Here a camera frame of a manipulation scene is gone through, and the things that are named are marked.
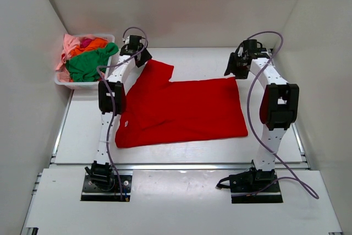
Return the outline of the red t-shirt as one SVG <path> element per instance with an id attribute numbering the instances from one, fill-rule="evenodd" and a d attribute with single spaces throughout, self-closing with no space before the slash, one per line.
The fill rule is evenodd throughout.
<path id="1" fill-rule="evenodd" d="M 127 93 L 118 148 L 248 135 L 233 78 L 171 81 L 174 67 L 151 60 Z"/>

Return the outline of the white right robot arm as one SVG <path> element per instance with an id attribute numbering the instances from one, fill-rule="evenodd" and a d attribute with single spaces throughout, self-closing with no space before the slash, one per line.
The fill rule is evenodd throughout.
<path id="1" fill-rule="evenodd" d="M 281 77 L 255 39 L 244 40 L 230 54 L 225 70 L 225 75 L 233 74 L 236 79 L 247 79 L 250 73 L 264 89 L 259 108 L 263 129 L 252 168 L 233 178 L 233 185 L 241 192 L 257 192 L 274 183 L 277 152 L 282 137 L 296 120 L 299 99 L 299 87 Z"/>

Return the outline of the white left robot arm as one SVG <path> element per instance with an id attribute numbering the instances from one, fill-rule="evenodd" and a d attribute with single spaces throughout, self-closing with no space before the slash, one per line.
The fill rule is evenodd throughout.
<path id="1" fill-rule="evenodd" d="M 90 182 L 102 192 L 125 195 L 123 181 L 112 159 L 112 133 L 127 107 L 124 83 L 133 69 L 142 67 L 151 59 L 147 51 L 148 44 L 146 36 L 124 36 L 116 64 L 107 67 L 105 77 L 98 84 L 100 139 L 95 160 L 85 170 Z"/>

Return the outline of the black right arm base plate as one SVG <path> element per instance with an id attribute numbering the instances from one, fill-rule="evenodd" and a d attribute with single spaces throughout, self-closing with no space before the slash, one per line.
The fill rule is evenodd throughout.
<path id="1" fill-rule="evenodd" d="M 250 172 L 231 174 L 219 180 L 217 189 L 229 189 L 232 204 L 282 203 L 282 193 L 274 175 L 272 181 L 257 180 Z"/>

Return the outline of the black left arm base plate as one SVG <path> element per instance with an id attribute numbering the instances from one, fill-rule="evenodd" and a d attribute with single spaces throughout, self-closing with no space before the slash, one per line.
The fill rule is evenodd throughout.
<path id="1" fill-rule="evenodd" d="M 91 179 L 88 174 L 85 175 L 81 190 L 81 201 L 104 201 L 104 202 L 129 202 L 131 197 L 131 188 L 133 174 L 128 172 L 120 175 L 122 191 L 118 183 L 118 178 L 110 187 L 99 187 Z"/>

